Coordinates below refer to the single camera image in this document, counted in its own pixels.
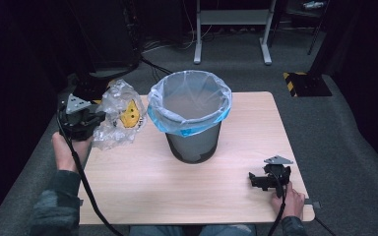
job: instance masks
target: trash can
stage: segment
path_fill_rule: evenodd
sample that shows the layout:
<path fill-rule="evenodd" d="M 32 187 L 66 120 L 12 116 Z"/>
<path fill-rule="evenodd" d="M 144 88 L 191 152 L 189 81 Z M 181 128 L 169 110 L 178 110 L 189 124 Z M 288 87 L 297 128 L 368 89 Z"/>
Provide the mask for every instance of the trash can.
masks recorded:
<path fill-rule="evenodd" d="M 232 102 L 222 79 L 204 71 L 177 72 L 154 85 L 148 100 L 148 114 L 176 158 L 201 163 L 213 156 Z"/>

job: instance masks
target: metal stand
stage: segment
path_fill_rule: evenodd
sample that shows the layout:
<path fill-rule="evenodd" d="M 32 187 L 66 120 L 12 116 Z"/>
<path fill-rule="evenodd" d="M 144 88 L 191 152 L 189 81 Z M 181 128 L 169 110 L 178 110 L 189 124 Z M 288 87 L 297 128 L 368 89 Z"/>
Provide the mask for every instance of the metal stand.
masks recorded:
<path fill-rule="evenodd" d="M 275 10 L 276 0 L 272 0 L 269 9 L 265 10 L 213 10 L 201 11 L 201 0 L 196 2 L 196 48 L 195 64 L 201 63 L 202 53 L 202 25 L 266 25 L 265 34 L 260 38 L 263 59 L 266 65 L 272 65 L 269 48 L 267 45 L 269 30 Z"/>

